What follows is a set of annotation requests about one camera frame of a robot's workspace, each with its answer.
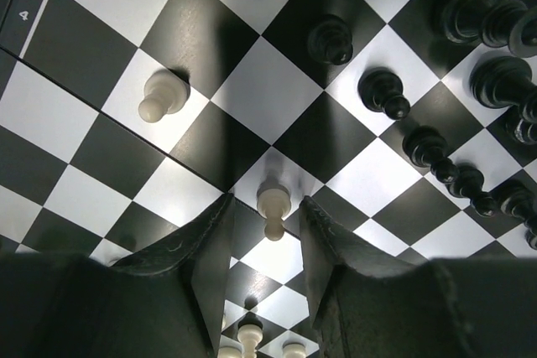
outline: white pawn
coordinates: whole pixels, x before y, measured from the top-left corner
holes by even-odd
[[[242,358],[242,355],[236,348],[222,347],[218,350],[218,358]]]
[[[186,103],[188,89],[179,77],[161,70],[149,77],[143,88],[145,98],[138,113],[148,123],[156,123],[164,115],[178,112]]]
[[[263,331],[255,324],[245,324],[238,330],[237,338],[244,347],[242,358],[257,358],[256,348],[263,339]]]
[[[284,348],[284,358],[305,358],[305,347],[302,344],[289,344]]]
[[[258,212],[265,220],[265,236],[279,241],[285,233],[283,218],[291,211],[289,193],[282,189],[267,189],[258,197]]]

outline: black pawn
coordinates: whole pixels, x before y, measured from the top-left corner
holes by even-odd
[[[473,96],[488,108],[516,106],[519,116],[537,123],[537,86],[528,62],[500,56],[477,66],[470,76]]]
[[[535,194],[519,181],[509,180],[500,184],[493,191],[493,195],[505,215],[524,221],[524,225],[528,228],[526,241],[532,249],[537,250]]]
[[[491,48],[508,45],[519,58],[537,54],[537,8],[528,9],[519,0],[450,0],[439,24],[458,44],[480,40]]]
[[[308,33],[308,54],[316,62],[344,65],[352,59],[352,33],[339,17],[327,14]]]
[[[363,105],[373,112],[384,112],[395,121],[409,115],[410,103],[403,96],[403,83],[385,68],[367,71],[358,82],[358,94]]]
[[[457,167],[459,175],[455,182],[446,186],[450,195],[470,199],[473,209],[481,217],[492,217],[496,214],[498,211],[496,201],[488,192],[482,190],[485,183],[482,172],[471,165],[458,165]]]
[[[433,127],[418,127],[404,138],[403,150],[417,167],[430,172],[443,184],[455,181],[459,169],[447,157],[447,141]]]
[[[520,119],[516,108],[509,110],[505,121],[505,131],[520,144],[534,146],[537,144],[537,124]]]

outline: chessboard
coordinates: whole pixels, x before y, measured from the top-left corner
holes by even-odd
[[[537,193],[537,146],[504,127],[508,109],[473,97],[483,58],[433,24],[441,0],[11,0],[0,27],[0,250],[83,253],[110,264],[188,223],[222,193],[237,199],[222,345],[263,325],[258,356],[289,342],[318,356],[305,298],[298,212],[310,195],[334,219],[407,262],[537,257],[520,219],[483,218],[403,150],[408,122],[434,127],[454,163]],[[305,47],[331,14],[352,33],[344,65]],[[537,58],[526,60],[537,73]],[[357,85],[384,66],[411,109],[369,111]],[[169,70],[185,106],[138,114],[147,80]],[[264,237],[259,186],[290,193],[287,232]]]

